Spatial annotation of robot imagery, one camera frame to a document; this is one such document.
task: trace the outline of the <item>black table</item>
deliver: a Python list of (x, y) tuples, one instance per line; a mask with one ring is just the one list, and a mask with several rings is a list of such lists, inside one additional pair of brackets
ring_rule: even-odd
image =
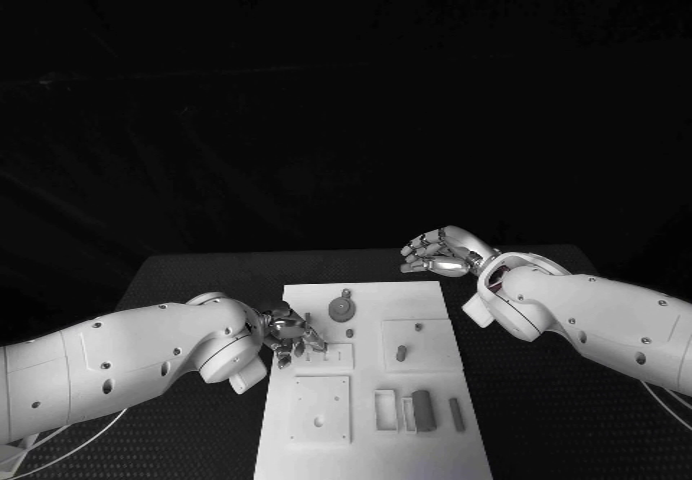
[[(537, 253), (572, 273), (596, 273), (572, 245), (500, 249)], [(552, 333), (526, 343), (497, 323), (478, 328), (461, 311), (474, 278), (403, 275), (399, 259), (397, 249), (154, 256), (116, 309), (184, 303), (210, 291), (256, 306), (280, 298), (285, 284), (435, 280), (494, 479), (692, 478), (692, 433), (641, 384), (582, 359)], [(269, 366), (267, 350), (260, 356)], [(250, 479), (266, 386), (263, 379), (239, 396), (227, 382), (207, 385), (187, 374), (159, 398), (125, 412), (92, 444), (31, 478)], [(66, 453), (112, 418), (73, 425), (28, 456), (18, 473)]]

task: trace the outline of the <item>dark background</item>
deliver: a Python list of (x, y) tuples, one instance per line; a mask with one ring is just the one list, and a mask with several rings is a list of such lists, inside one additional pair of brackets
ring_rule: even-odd
[(109, 311), (149, 255), (448, 224), (688, 296), (690, 20), (686, 2), (2, 2), (1, 343)]

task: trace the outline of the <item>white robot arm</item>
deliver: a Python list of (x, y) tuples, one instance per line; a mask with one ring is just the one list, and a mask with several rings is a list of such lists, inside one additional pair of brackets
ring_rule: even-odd
[(531, 253), (501, 253), (448, 226), (416, 237), (403, 273), (477, 275), (464, 312), (524, 341), (557, 333), (579, 354), (625, 375), (692, 395), (692, 304), (592, 275), (570, 275)]
[(292, 347), (327, 348), (285, 302), (259, 313), (213, 292), (0, 347), (0, 445), (149, 400), (190, 371), (242, 394), (266, 375), (262, 344), (279, 368)]

